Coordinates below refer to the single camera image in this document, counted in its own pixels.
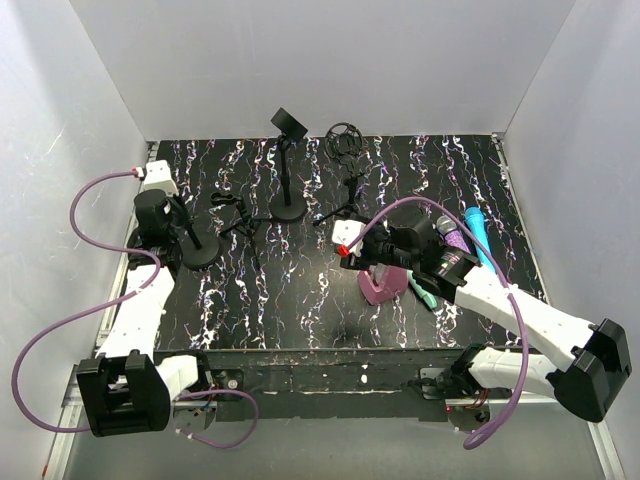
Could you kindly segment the blue microphone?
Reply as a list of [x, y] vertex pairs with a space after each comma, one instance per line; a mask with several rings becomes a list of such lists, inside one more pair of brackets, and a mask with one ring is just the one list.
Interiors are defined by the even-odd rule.
[[465, 223], [476, 239], [474, 246], [479, 260], [495, 273], [496, 269], [487, 256], [487, 253], [491, 253], [491, 248], [485, 226], [485, 216], [481, 209], [479, 207], [467, 208], [465, 210]]

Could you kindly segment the black clamp arm green mic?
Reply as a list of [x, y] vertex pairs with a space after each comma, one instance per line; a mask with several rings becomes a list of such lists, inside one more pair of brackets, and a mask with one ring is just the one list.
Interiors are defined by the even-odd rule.
[[231, 232], [242, 235], [249, 241], [253, 255], [253, 263], [256, 269], [261, 267], [255, 235], [262, 224], [272, 223], [274, 219], [270, 217], [255, 217], [249, 211], [244, 198], [241, 195], [224, 194], [214, 192], [210, 195], [210, 202], [213, 207], [233, 206], [239, 214], [239, 219], [230, 226], [219, 231], [219, 236], [226, 238]]

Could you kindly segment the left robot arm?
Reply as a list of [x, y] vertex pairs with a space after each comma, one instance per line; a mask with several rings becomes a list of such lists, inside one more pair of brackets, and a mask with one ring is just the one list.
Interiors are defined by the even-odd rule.
[[116, 309], [95, 356], [79, 364], [76, 378], [96, 437], [162, 431], [181, 394], [200, 400], [212, 390], [213, 377], [201, 355], [182, 353], [154, 361], [156, 333], [181, 266], [176, 200], [160, 189], [134, 198], [138, 227], [128, 246], [155, 254], [161, 268], [156, 271], [153, 260], [141, 254], [128, 256], [124, 286], [133, 297]]

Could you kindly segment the glitter purple microphone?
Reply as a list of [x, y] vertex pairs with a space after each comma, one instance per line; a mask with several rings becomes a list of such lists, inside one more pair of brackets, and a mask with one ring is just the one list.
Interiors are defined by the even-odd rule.
[[436, 229], [447, 245], [458, 248], [466, 254], [471, 253], [458, 225], [450, 217], [440, 216], [436, 221]]

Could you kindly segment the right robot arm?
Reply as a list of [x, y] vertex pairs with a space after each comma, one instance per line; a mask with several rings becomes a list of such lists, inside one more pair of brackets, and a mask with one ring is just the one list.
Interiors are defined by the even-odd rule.
[[519, 331], [523, 345], [534, 349], [528, 354], [483, 345], [466, 348], [447, 376], [464, 397], [495, 388], [526, 391], [599, 423], [631, 375], [621, 325], [569, 315], [502, 282], [496, 269], [446, 244], [420, 210], [400, 225], [339, 219], [331, 240], [343, 268], [366, 271], [382, 264], [409, 270], [430, 294]]

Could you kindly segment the black round-base desk stand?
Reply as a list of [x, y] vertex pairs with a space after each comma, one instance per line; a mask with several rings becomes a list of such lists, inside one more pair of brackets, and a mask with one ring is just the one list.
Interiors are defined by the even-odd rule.
[[297, 145], [305, 137], [308, 130], [282, 107], [276, 111], [271, 123], [280, 132], [276, 149], [280, 158], [281, 194], [269, 202], [269, 211], [275, 221], [298, 222], [306, 214], [307, 203], [300, 191], [291, 188], [287, 154], [292, 146]]

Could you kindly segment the black tripod shock-mount stand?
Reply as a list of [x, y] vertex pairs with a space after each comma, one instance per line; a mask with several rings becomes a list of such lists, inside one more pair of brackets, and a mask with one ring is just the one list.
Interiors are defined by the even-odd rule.
[[336, 163], [347, 172], [342, 185], [348, 190], [348, 199], [340, 207], [313, 221], [318, 227], [332, 217], [350, 219], [358, 215], [359, 179], [364, 176], [363, 171], [357, 171], [355, 161], [363, 151], [364, 141], [360, 130], [348, 122], [338, 122], [332, 125], [325, 134], [324, 152], [329, 160]]

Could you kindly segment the black clamp arm purple mic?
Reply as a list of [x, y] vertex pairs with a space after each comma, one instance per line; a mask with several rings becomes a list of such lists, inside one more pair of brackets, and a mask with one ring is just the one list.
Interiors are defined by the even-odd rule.
[[192, 217], [178, 195], [169, 198], [173, 209], [173, 224], [185, 232], [179, 241], [183, 265], [192, 271], [203, 271], [211, 267], [220, 257], [221, 244], [216, 235], [202, 236], [194, 228]]

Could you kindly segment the green microphone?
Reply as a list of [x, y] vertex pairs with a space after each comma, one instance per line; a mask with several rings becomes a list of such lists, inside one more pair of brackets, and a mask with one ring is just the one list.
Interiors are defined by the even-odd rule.
[[438, 309], [438, 300], [436, 297], [425, 290], [418, 284], [416, 278], [411, 270], [407, 271], [408, 284], [415, 293], [415, 295], [424, 303], [424, 305], [431, 311]]

